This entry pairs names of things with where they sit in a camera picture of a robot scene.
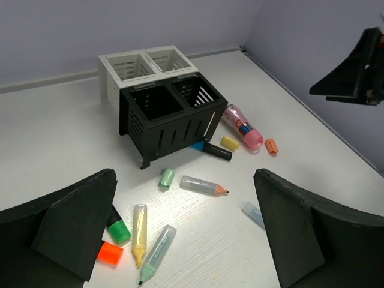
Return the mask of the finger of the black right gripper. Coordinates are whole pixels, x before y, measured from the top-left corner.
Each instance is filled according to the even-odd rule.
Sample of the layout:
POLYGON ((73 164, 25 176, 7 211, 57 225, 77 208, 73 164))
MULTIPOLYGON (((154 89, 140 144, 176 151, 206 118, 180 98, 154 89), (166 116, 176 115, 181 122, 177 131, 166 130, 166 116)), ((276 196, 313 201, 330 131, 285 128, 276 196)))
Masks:
POLYGON ((377 106, 383 102, 383 32, 367 28, 350 55, 313 85, 328 101, 377 106))

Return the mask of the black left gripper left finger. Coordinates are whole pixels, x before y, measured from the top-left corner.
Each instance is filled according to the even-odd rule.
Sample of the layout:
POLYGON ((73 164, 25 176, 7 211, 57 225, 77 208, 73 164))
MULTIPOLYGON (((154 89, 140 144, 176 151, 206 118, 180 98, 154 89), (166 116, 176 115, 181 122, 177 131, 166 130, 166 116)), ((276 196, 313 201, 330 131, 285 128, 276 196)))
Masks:
POLYGON ((103 169, 1 211, 1 287, 83 287, 89 281, 117 186, 103 169))

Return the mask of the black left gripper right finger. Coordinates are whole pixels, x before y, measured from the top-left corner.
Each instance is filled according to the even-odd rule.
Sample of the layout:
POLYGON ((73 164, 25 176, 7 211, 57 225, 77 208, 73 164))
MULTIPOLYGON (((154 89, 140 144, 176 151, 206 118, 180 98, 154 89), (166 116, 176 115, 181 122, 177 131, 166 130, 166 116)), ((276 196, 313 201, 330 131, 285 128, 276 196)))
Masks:
POLYGON ((281 287, 383 287, 383 217, 258 169, 254 185, 281 287))

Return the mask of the black marker orange cap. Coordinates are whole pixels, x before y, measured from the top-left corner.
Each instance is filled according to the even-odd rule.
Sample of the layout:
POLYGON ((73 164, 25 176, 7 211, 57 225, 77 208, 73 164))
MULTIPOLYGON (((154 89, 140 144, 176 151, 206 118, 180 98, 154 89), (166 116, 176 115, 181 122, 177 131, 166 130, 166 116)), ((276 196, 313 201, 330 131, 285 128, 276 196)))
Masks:
POLYGON ((123 248, 115 244, 102 241, 97 259, 108 265, 116 266, 119 263, 123 252, 124 252, 123 248))

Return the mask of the black marker green cap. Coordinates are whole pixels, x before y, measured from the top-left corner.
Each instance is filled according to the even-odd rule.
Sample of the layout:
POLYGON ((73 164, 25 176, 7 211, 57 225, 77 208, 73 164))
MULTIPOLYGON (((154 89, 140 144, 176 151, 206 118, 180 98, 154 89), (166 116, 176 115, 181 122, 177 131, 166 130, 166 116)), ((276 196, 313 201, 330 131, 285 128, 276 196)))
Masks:
POLYGON ((121 245, 131 239, 131 233, 121 218, 119 212, 112 205, 110 215, 106 223, 107 230, 111 235, 113 241, 121 245))

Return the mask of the pink bottle of pens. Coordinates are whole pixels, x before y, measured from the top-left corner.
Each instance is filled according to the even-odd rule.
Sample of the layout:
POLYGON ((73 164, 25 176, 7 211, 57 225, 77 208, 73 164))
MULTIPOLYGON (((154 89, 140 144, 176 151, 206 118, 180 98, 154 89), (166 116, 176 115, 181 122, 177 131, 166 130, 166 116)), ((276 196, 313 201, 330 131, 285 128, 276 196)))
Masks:
POLYGON ((261 133, 255 129, 242 113, 240 108, 229 104, 223 113, 224 123, 240 137, 246 148, 253 154, 260 151, 264 143, 261 133))

